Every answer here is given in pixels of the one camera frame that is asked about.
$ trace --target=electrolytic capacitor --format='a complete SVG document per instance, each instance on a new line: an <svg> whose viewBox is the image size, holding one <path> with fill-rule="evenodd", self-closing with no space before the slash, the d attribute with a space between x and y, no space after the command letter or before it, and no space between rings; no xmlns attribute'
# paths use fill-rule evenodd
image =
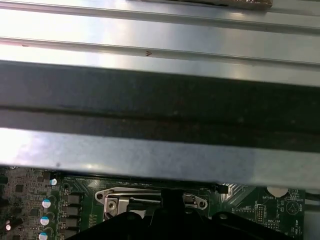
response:
<svg viewBox="0 0 320 240"><path fill-rule="evenodd" d="M50 208L51 205L55 204L56 202L56 197L51 195L51 196L48 196L46 199L44 199L42 201L42 206L45 208L45 209L48 209Z"/></svg>
<svg viewBox="0 0 320 240"><path fill-rule="evenodd" d="M51 227L47 227L39 234L38 238L39 240L50 240L53 232Z"/></svg>
<svg viewBox="0 0 320 240"><path fill-rule="evenodd" d="M53 212L48 212L46 215L41 217L40 223L42 226L47 226L55 219L55 214Z"/></svg>
<svg viewBox="0 0 320 240"><path fill-rule="evenodd" d="M5 224L5 230L7 232L12 231L13 229L15 229L16 227L20 226L21 224L23 224L24 221L22 218L16 218L13 220L8 220Z"/></svg>

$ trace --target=motherboard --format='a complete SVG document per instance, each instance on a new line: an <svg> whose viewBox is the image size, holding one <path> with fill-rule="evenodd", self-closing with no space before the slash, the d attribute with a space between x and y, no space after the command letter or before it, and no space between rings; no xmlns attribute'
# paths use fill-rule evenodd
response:
<svg viewBox="0 0 320 240"><path fill-rule="evenodd" d="M0 236L4 240L67 239L105 221L108 207L100 200L100 193L120 188L148 191L179 189L186 193L186 199L190 196L199 199L196 207L202 209L208 218L217 212L227 211L294 239L303 239L304 190L286 189L281 196L275 196L266 187L224 186L227 191L221 193L202 183L145 181L3 167L0 169Z"/></svg>

